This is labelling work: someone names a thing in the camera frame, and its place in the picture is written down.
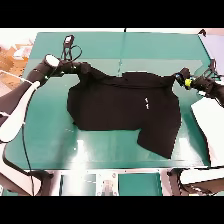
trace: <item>black t-shirt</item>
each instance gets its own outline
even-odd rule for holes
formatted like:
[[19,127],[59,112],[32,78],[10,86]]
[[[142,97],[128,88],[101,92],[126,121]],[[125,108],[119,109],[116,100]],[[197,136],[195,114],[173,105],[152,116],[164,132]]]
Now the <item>black t-shirt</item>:
[[174,76],[126,72],[109,76],[83,63],[80,82],[70,88],[67,110],[80,130],[137,130],[138,144],[171,158],[181,125]]

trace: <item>black cable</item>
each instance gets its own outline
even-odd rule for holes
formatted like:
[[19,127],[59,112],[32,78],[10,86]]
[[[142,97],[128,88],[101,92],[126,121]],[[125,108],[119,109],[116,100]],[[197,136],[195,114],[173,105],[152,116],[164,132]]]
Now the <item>black cable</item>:
[[25,153],[26,160],[27,160],[27,163],[28,163],[28,166],[29,166],[29,170],[30,170],[30,178],[31,178],[31,183],[32,183],[32,194],[34,196],[33,175],[31,174],[32,169],[31,169],[31,166],[30,166],[30,161],[29,161],[29,158],[28,158],[27,150],[26,150],[24,131],[25,131],[25,124],[22,125],[22,141],[23,141],[24,153]]

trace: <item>black cloth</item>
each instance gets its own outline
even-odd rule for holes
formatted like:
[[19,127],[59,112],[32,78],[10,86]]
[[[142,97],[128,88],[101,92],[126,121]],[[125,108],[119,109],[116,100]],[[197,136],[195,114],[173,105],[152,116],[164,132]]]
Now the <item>black cloth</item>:
[[138,144],[171,158],[181,125],[174,76],[126,72],[109,76],[83,63],[80,82],[70,88],[67,110],[80,130],[137,130]]

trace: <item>wire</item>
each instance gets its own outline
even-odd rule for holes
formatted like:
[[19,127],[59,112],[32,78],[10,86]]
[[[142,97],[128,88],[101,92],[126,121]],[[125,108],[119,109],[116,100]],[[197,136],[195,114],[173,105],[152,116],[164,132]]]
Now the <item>wire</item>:
[[25,153],[26,160],[27,160],[27,163],[28,163],[28,166],[29,166],[29,170],[30,170],[30,178],[31,178],[31,183],[32,183],[32,195],[34,196],[33,175],[31,174],[32,169],[31,169],[30,161],[29,161],[29,158],[28,158],[27,150],[26,150],[24,131],[25,131],[25,125],[23,124],[23,125],[22,125],[22,141],[23,141],[23,148],[24,148],[24,153]]

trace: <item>green tabletop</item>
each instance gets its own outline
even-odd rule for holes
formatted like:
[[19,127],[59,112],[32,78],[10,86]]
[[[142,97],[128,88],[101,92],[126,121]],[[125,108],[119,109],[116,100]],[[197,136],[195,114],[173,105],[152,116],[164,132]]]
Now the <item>green tabletop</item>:
[[[171,75],[183,67],[199,74],[209,64],[209,57],[197,35],[39,33],[24,77],[46,54],[60,57],[63,40],[69,34],[76,37],[75,44],[83,50],[80,61],[87,61],[109,75],[119,75],[120,69],[121,73],[147,70],[163,76]],[[77,164],[85,168],[104,169],[209,165],[205,142],[190,107],[200,99],[196,91],[186,91],[177,83],[174,84],[173,91],[180,101],[182,125],[172,158],[168,160],[137,144],[139,130],[78,130],[66,110],[68,90],[78,82],[75,74],[51,78],[33,96],[25,127],[26,145],[33,169],[73,169]],[[6,158],[21,168],[28,168],[21,132],[8,144]]]

